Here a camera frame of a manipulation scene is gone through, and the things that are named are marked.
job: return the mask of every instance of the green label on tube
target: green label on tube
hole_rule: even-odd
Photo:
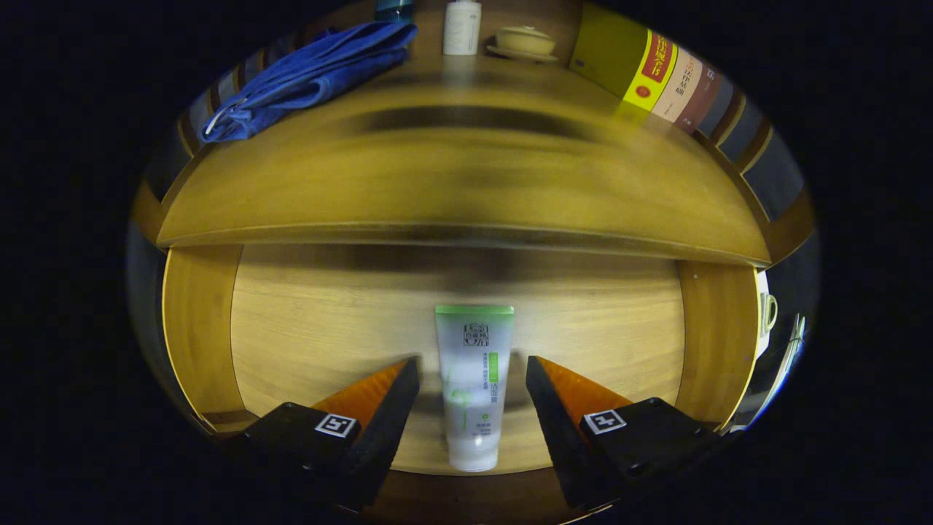
[[[489,352],[489,382],[499,382],[499,354]]]

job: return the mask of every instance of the facial cleanser tube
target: facial cleanser tube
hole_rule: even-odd
[[[490,470],[499,460],[515,308],[439,305],[434,313],[451,466]]]

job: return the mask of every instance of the wooden shelf board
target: wooden shelf board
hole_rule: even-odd
[[[170,189],[159,243],[501,237],[767,265],[751,210],[709,154],[650,116],[614,117],[618,106],[556,66],[412,61],[206,150]]]
[[[311,405],[388,364],[419,360],[421,391],[393,468],[460,475],[442,434],[438,304],[509,304],[515,336],[499,464],[550,466],[524,387],[540,355],[633,401],[673,403],[684,359],[675,264],[540,250],[337,245],[244,247],[231,312],[237,384],[247,410]]]

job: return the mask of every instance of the plastic bottle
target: plastic bottle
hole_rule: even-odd
[[[444,17],[444,54],[475,55],[480,40],[482,6],[473,0],[447,5]]]

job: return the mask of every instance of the blue towel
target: blue towel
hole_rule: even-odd
[[[321,38],[250,80],[200,130],[205,142],[244,140],[405,60],[418,28],[377,21]]]

